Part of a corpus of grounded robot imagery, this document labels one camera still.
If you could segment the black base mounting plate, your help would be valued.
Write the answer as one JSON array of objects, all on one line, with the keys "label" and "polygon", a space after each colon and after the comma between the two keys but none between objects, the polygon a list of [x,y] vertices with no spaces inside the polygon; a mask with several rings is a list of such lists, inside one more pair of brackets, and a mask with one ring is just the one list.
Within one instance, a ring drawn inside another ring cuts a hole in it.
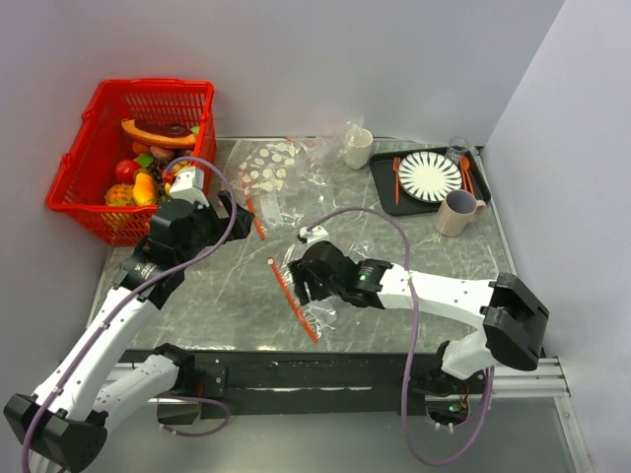
[{"label": "black base mounting plate", "polygon": [[373,412],[423,416],[428,398],[446,403],[480,395],[486,386],[483,372],[459,380],[441,372],[437,356],[430,354],[415,355],[405,381],[403,354],[185,352],[170,345],[154,352],[184,363],[173,393],[201,395],[202,419]]}]

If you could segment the orange plastic spoon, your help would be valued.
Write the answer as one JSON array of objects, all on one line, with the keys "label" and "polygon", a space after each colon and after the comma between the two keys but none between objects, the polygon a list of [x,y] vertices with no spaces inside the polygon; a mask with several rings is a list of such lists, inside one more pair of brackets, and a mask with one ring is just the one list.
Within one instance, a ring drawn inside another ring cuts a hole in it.
[{"label": "orange plastic spoon", "polygon": [[470,163],[466,155],[462,155],[459,160],[460,172],[462,175],[463,188],[472,195],[475,195],[475,190],[471,180]]}]

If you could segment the dark grape bunch toy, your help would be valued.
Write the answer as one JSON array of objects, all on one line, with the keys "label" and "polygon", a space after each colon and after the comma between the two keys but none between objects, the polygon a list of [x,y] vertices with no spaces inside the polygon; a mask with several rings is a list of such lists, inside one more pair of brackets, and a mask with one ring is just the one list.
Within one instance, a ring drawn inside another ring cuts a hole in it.
[{"label": "dark grape bunch toy", "polygon": [[147,171],[154,178],[155,182],[158,185],[164,184],[163,174],[166,167],[167,167],[167,164],[162,163],[160,161],[152,161],[152,163],[148,165],[147,167]]}]

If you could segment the black serving tray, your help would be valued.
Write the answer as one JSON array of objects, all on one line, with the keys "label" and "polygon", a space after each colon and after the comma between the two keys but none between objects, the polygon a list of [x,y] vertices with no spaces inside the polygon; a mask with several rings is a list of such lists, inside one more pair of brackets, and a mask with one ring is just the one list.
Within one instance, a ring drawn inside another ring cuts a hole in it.
[{"label": "black serving tray", "polygon": [[[399,190],[399,201],[395,203],[395,173],[392,168],[395,158],[405,158],[414,152],[421,152],[420,148],[400,151],[388,151],[373,154],[369,158],[369,167],[374,179],[374,183],[378,192],[378,196],[383,210],[395,217],[422,215],[436,213],[439,203],[427,203],[417,200],[406,193],[403,189]],[[483,200],[486,204],[491,201],[491,190],[483,175],[482,168],[478,165],[477,150],[467,153],[469,159],[469,172],[472,180],[474,195],[477,199]]]}]

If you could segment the orange plastic fork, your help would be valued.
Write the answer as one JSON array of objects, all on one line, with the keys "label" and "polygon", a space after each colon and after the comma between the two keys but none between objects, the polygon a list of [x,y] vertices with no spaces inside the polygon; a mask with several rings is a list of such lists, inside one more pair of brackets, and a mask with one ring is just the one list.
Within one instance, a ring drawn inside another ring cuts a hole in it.
[{"label": "orange plastic fork", "polygon": [[394,157],[392,161],[392,171],[394,174],[394,202],[395,205],[399,205],[400,201],[400,182],[399,182],[399,167],[400,167],[401,158]]}]

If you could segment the orange mango toy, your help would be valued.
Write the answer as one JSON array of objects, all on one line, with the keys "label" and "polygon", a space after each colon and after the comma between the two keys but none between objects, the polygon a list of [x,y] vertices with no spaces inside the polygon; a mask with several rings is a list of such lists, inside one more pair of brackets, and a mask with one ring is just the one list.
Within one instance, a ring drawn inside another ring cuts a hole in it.
[{"label": "orange mango toy", "polygon": [[132,197],[138,206],[156,205],[158,192],[153,176],[146,172],[137,172],[134,176]]}]

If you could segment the clear drinking glass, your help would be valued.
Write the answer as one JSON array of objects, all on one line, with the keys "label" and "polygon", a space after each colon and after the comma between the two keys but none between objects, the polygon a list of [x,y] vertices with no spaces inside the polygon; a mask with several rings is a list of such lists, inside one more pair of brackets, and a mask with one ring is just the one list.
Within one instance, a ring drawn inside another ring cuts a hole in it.
[{"label": "clear drinking glass", "polygon": [[464,156],[469,149],[469,143],[462,137],[453,137],[449,140],[446,157],[454,164],[460,162],[460,158]]}]

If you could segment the cream ceramic mug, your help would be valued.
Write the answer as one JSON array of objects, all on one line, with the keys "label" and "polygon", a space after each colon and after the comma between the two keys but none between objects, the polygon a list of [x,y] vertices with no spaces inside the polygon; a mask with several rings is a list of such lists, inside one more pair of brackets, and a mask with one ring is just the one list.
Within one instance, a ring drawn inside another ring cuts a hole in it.
[{"label": "cream ceramic mug", "polygon": [[350,169],[361,169],[371,155],[373,134],[365,128],[353,126],[345,133],[344,139],[346,165]]}]

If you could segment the red apple toy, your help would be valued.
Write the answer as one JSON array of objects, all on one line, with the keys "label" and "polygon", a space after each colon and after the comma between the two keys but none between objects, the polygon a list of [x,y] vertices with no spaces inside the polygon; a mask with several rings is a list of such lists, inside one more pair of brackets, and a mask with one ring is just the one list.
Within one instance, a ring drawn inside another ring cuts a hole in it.
[{"label": "red apple toy", "polygon": [[117,183],[133,184],[135,174],[141,166],[134,160],[121,160],[114,168],[114,177]]}]

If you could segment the green leaf toy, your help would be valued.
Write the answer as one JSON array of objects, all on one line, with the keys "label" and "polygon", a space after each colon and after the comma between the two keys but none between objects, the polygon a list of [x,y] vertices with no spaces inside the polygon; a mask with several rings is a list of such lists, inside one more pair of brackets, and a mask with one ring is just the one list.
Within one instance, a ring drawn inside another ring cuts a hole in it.
[{"label": "green leaf toy", "polygon": [[149,169],[153,162],[154,162],[155,158],[152,154],[150,153],[142,153],[139,154],[135,159],[134,162],[141,167],[142,169]]}]

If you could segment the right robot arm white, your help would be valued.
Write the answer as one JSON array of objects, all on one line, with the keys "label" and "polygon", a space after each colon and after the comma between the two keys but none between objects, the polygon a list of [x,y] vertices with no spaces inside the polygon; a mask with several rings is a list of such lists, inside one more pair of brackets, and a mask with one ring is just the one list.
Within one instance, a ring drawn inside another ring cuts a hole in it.
[{"label": "right robot arm white", "polygon": [[443,392],[497,364],[522,372],[538,367],[549,311],[514,274],[466,280],[378,259],[355,262],[329,241],[310,246],[289,269],[301,304],[338,297],[356,307],[418,309],[470,326],[472,333],[437,352],[431,378]]}]

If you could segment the beige mug purple inside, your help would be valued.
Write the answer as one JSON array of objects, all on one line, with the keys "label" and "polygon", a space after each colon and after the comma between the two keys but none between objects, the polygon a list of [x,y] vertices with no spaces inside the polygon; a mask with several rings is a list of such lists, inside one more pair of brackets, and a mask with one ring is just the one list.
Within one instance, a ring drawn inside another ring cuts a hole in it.
[{"label": "beige mug purple inside", "polygon": [[466,190],[454,190],[442,202],[436,215],[435,228],[445,237],[457,237],[485,210],[486,203],[483,200]]}]

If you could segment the polka dot zip bag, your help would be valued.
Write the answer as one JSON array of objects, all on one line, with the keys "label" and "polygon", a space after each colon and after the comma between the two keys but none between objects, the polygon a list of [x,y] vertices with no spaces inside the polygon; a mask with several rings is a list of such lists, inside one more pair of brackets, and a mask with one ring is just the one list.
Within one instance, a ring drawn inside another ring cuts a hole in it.
[{"label": "polka dot zip bag", "polygon": [[225,174],[244,197],[296,195],[302,185],[308,155],[294,141],[239,140],[231,151]]}]

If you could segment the aluminium rail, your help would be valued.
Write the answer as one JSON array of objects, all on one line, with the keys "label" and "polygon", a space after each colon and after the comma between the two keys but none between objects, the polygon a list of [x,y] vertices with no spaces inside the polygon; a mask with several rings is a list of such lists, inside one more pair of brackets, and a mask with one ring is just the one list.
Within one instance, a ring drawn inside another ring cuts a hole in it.
[{"label": "aluminium rail", "polygon": [[[107,386],[132,373],[141,364],[117,363],[105,379]],[[504,366],[495,369],[493,400],[502,398],[567,398],[571,396],[566,377],[558,358],[544,358],[533,372],[520,372]],[[59,465],[30,451],[31,472],[57,472]]]}]

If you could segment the striped white plate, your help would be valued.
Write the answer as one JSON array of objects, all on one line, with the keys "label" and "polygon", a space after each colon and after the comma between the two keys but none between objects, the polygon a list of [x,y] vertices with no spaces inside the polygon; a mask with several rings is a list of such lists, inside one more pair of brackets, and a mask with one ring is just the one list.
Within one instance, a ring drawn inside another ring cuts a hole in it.
[{"label": "striped white plate", "polygon": [[441,203],[462,186],[458,166],[432,151],[413,152],[402,159],[398,180],[404,192],[425,203]]}]

